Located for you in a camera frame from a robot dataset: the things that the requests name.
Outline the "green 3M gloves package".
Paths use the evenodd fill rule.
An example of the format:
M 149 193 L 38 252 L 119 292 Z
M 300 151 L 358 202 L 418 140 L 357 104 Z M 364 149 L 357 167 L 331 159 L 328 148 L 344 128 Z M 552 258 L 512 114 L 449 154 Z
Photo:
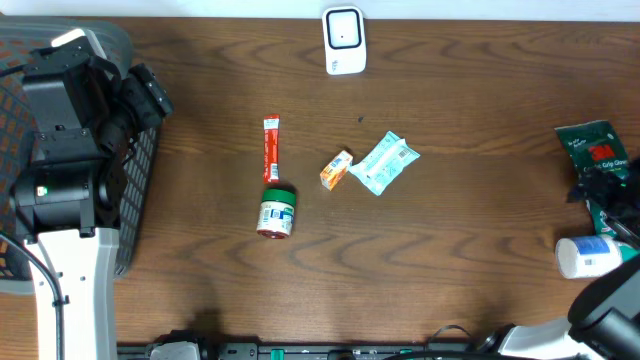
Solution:
M 596 120 L 579 125 L 561 126 L 555 129 L 556 135 L 567 151 L 578 180 L 590 169 L 612 172 L 620 178 L 628 175 L 627 167 L 632 162 L 613 126 L 607 120 Z M 622 242 L 616 233 L 604 222 L 604 213 L 597 205 L 589 201 L 579 201 L 587 205 L 592 217 L 595 232 L 608 235 Z

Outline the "white cotton swab tub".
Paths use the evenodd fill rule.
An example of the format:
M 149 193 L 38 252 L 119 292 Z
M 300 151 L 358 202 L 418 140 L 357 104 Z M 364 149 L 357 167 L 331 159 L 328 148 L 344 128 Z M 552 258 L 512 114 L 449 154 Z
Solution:
M 566 279 L 601 277 L 623 263 L 618 244 L 608 235 L 562 238 L 556 243 L 555 257 Z

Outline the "red box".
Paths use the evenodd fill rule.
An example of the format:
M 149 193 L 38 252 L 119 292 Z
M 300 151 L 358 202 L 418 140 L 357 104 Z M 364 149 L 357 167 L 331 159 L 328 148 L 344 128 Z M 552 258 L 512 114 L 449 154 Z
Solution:
M 265 184 L 277 183 L 279 177 L 279 123 L 278 114 L 270 114 L 263 119 L 264 129 L 264 169 Z

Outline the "green lid jar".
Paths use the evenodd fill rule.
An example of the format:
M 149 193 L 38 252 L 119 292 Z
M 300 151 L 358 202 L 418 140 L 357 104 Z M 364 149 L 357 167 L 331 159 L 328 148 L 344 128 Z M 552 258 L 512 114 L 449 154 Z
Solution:
M 270 239 L 291 235 L 297 197 L 293 192 L 268 188 L 263 192 L 256 232 Z

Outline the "orange Kleenex tissue pack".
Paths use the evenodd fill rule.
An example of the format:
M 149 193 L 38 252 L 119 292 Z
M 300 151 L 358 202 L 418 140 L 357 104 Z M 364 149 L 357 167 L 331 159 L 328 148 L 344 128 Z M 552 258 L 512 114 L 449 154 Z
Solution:
M 337 183 L 349 171 L 353 162 L 353 156 L 342 150 L 321 171 L 321 184 L 328 190 L 332 190 Z

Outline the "mint green wipes pack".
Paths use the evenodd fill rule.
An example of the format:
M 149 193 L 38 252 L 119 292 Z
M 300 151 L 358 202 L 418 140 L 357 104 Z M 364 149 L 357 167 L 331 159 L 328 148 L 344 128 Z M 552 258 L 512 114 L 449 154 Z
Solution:
M 388 131 L 363 160 L 350 167 L 349 172 L 374 195 L 380 196 L 419 157 L 404 138 Z

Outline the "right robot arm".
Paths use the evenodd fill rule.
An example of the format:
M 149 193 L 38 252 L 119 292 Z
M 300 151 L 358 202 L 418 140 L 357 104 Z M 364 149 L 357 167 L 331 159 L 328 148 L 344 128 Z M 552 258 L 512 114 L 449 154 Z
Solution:
M 639 250 L 639 161 L 619 178 L 588 170 L 569 191 L 569 202 L 602 207 L 613 241 Z M 621 262 L 589 284 L 565 318 L 538 326 L 508 325 L 478 346 L 501 359 L 637 359 L 639 357 L 639 257 Z

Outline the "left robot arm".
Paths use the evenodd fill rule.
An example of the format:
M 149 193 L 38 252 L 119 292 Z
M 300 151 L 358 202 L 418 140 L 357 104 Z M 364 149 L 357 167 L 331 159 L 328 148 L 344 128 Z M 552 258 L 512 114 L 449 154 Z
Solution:
M 88 30 L 72 30 L 33 57 L 22 87 L 40 152 L 11 189 L 11 244 L 31 270 L 38 355 L 114 359 L 126 168 L 139 137 L 174 107 L 148 66 L 121 71 Z

